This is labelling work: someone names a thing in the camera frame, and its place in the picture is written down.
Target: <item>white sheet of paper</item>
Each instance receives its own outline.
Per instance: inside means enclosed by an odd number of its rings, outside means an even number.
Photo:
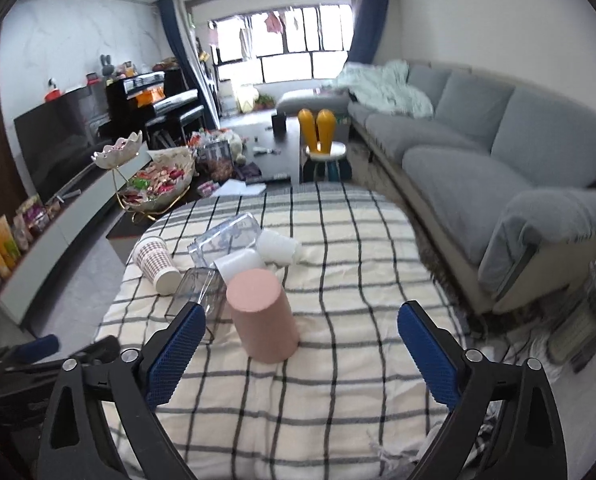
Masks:
[[[267,189],[267,184],[251,184],[247,186],[241,180],[231,178],[222,184],[220,189],[214,191],[211,196],[254,196],[259,195],[265,189]]]

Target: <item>silver bolt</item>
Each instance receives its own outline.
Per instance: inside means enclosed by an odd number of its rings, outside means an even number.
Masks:
[[[78,366],[78,361],[76,361],[75,359],[67,359],[65,362],[62,363],[62,369],[66,372],[73,370],[73,368],[75,368],[76,366]]]
[[[529,357],[529,359],[527,359],[527,366],[532,370],[540,370],[542,368],[542,363],[535,357]]]
[[[467,350],[465,352],[465,356],[472,363],[479,363],[482,361],[482,354],[480,353],[480,350],[476,350],[475,348]]]
[[[132,363],[138,358],[138,351],[135,348],[129,348],[122,352],[122,360],[125,363]]]

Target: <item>black coffee table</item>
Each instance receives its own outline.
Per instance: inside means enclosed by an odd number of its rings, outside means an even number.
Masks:
[[[287,173],[291,177],[291,183],[289,181],[268,183],[268,190],[297,186],[300,183],[300,125],[298,120],[297,118],[287,118],[287,132],[285,134],[274,135],[273,131],[267,130],[267,127],[270,126],[271,121],[269,120],[268,123],[265,121],[236,125],[232,129],[240,137],[248,137],[246,147],[243,150],[247,163],[255,162],[262,171],[263,176]],[[268,153],[254,156],[252,150],[254,146],[275,148],[280,150],[280,153],[277,155]],[[201,195],[196,191],[197,187],[208,180],[209,178],[206,175],[195,177],[187,193],[175,204],[175,208],[201,199]],[[154,223],[148,218],[143,218],[140,222],[134,223],[132,216],[133,213],[123,214],[106,236],[123,262],[127,261],[133,246]]]

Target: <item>blanket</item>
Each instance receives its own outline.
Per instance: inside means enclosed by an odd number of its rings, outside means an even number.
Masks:
[[[433,116],[433,105],[427,95],[407,84],[409,65],[392,60],[384,66],[347,63],[327,88],[348,90],[360,104],[384,114],[403,114],[419,119]]]
[[[164,238],[177,267],[188,269],[187,245],[240,212],[302,242],[304,260],[277,269],[300,345],[278,365],[255,362],[226,314],[171,401],[156,410],[174,446],[201,480],[367,480],[409,466],[447,409],[433,400],[398,336],[398,309],[418,300],[463,347],[468,334],[420,262],[406,216],[369,190],[310,184],[200,200],[146,234]],[[140,348],[166,327],[169,304],[130,260],[98,338],[114,335],[123,349]],[[105,413],[121,458],[138,472],[114,405]],[[484,441],[477,443],[482,450]]]

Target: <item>white cup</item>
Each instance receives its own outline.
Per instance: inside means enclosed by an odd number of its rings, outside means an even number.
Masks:
[[[133,261],[160,296],[173,294],[182,281],[182,274],[174,266],[167,243],[159,236],[142,238],[133,248]]]
[[[260,254],[251,248],[226,254],[215,260],[213,265],[216,266],[227,285],[236,274],[244,270],[267,268]]]
[[[266,263],[280,267],[298,263],[302,255],[299,241],[269,229],[262,229],[255,241],[255,250]]]

